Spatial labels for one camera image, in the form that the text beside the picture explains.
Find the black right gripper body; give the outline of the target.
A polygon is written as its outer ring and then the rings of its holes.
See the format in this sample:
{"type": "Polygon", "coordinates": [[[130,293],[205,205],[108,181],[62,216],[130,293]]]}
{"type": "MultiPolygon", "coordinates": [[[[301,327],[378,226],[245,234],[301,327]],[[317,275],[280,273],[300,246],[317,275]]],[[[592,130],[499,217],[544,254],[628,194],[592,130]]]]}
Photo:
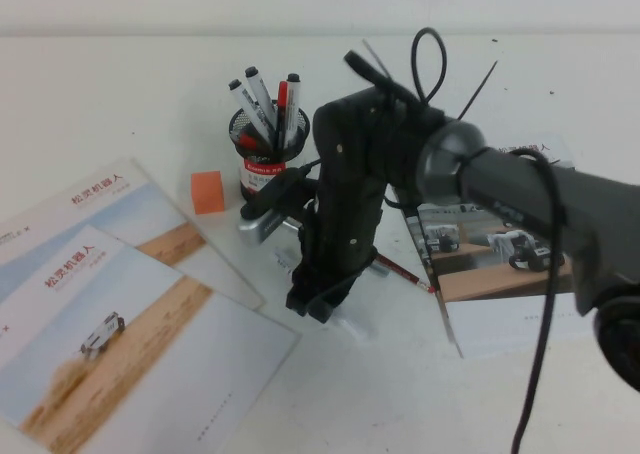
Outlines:
{"type": "Polygon", "coordinates": [[[383,101],[368,88],[325,104],[313,116],[320,172],[298,273],[306,294],[359,275],[375,257],[386,183],[374,173],[369,155],[384,123],[383,101]]]}

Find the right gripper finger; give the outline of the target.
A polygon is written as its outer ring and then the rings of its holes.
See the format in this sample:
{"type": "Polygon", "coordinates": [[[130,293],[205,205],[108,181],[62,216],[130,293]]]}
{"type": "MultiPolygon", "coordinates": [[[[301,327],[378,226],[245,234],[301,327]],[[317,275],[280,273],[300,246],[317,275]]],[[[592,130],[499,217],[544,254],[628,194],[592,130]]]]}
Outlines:
{"type": "Polygon", "coordinates": [[[326,323],[334,310],[339,307],[349,295],[352,284],[344,286],[332,286],[317,295],[309,306],[309,315],[315,320],[326,323]]]}
{"type": "Polygon", "coordinates": [[[304,317],[319,317],[320,306],[315,298],[318,294],[316,274],[311,268],[296,268],[291,276],[292,287],[286,298],[286,307],[304,317]]]}

